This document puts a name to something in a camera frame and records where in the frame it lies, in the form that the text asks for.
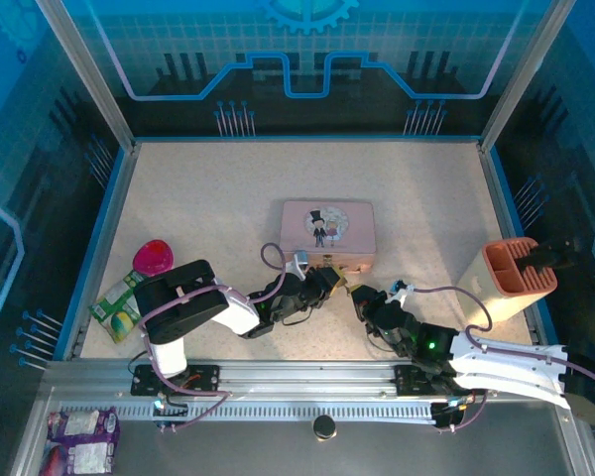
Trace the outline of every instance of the gear graphic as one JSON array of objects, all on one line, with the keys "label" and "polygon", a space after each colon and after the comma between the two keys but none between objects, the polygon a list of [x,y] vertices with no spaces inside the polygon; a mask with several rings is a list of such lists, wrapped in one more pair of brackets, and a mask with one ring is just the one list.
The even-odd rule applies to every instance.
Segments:
[{"label": "gear graphic", "polygon": [[0,0],[0,27],[20,49],[35,39],[38,16],[35,0]]},{"label": "gear graphic", "polygon": [[358,7],[357,0],[259,0],[266,17],[278,27],[289,27],[291,33],[302,31],[309,35],[325,27],[336,28],[339,19],[349,18],[348,11]]}]

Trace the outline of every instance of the pink lid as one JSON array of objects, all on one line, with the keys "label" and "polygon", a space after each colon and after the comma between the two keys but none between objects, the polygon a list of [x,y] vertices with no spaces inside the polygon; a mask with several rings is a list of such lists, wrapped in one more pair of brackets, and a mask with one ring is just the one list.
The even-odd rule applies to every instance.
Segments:
[{"label": "pink lid", "polygon": [[149,241],[141,247],[132,260],[135,271],[146,276],[154,276],[169,271],[175,263],[172,249],[163,240]]}]

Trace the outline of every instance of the pink tin box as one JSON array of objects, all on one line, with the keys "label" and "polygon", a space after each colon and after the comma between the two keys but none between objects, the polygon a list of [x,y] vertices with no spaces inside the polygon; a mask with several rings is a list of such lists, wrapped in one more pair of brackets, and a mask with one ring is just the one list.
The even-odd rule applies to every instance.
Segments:
[{"label": "pink tin box", "polygon": [[375,262],[373,205],[364,201],[286,201],[280,248],[293,258],[304,250],[310,266],[335,265],[344,273],[365,273]]}]

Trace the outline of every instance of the beige tabletop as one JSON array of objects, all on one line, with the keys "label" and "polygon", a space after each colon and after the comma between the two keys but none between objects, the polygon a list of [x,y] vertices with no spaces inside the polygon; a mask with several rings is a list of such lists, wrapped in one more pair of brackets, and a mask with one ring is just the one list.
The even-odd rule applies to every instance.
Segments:
[{"label": "beige tabletop", "polygon": [[[455,284],[480,247],[500,229],[474,144],[419,142],[144,144],[101,284],[123,278],[147,241],[166,240],[176,265],[206,259],[216,276],[243,294],[277,272],[260,246],[278,241],[288,199],[357,199],[374,206],[377,257],[370,274],[349,282],[387,289],[403,279],[417,287]],[[463,328],[456,296],[414,295],[419,320]],[[531,343],[520,313],[491,338]],[[91,320],[81,356],[128,358],[143,350],[138,329],[120,344]],[[304,324],[276,325],[245,340],[208,322],[185,338],[189,358],[372,360],[394,358],[366,340],[342,290]]]}]

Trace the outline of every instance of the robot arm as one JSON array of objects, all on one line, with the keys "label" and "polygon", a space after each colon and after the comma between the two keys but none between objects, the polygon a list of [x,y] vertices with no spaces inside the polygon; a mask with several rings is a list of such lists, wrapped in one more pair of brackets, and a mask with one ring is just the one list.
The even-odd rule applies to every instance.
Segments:
[{"label": "robot arm", "polygon": [[[161,312],[146,322],[155,364],[167,379],[181,376],[187,368],[183,337],[209,320],[229,327],[245,339],[273,330],[276,322],[296,312],[320,308],[346,283],[335,268],[305,269],[305,257],[295,253],[287,264],[280,288],[271,295],[281,276],[263,291],[243,297],[235,290],[208,291]],[[194,261],[145,280],[135,290],[141,315],[188,293],[219,285],[208,262]],[[254,300],[269,295],[265,300]]]},{"label": "robot arm", "polygon": [[403,282],[391,296],[366,286],[351,290],[366,332],[388,343],[399,357],[418,368],[415,385],[438,394],[463,395],[496,390],[551,402],[595,425],[595,381],[574,371],[579,364],[595,374],[595,348],[579,345],[529,346],[475,337],[466,332],[419,322],[403,310],[410,291]]}]

